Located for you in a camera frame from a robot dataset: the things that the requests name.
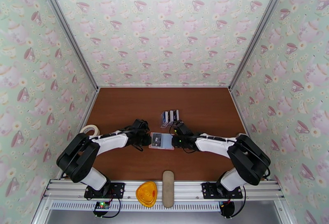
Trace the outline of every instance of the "beige sponge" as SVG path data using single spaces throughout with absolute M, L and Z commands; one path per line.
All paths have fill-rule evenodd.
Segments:
M 174 173 L 166 170 L 162 175 L 162 204 L 166 208 L 174 205 Z

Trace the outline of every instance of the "orange plastic lid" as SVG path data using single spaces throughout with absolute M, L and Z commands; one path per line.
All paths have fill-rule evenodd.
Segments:
M 157 196 L 157 185 L 154 182 L 145 182 L 136 190 L 138 201 L 148 208 L 151 208 L 155 204 Z

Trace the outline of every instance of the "tape roll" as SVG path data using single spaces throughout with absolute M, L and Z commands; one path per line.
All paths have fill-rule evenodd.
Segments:
M 87 125 L 87 126 L 84 126 L 80 133 L 87 133 L 89 131 L 94 131 L 94 133 L 91 135 L 91 136 L 98 136 L 100 134 L 100 130 L 97 128 L 96 125 Z

